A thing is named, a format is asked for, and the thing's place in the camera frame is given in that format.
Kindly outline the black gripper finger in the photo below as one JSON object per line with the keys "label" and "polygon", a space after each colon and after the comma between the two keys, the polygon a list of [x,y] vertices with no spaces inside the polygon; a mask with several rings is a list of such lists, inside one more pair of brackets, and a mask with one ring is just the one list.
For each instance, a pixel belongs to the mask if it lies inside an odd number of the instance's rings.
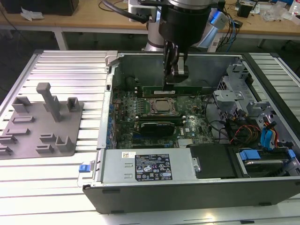
{"label": "black gripper finger", "polygon": [[163,90],[169,90],[170,87],[167,84],[168,78],[173,77],[172,68],[178,61],[178,47],[173,42],[165,40],[164,43],[164,85]]}
{"label": "black gripper finger", "polygon": [[188,67],[185,65],[185,55],[179,53],[177,61],[172,66],[172,75],[174,83],[181,83],[188,78]]}

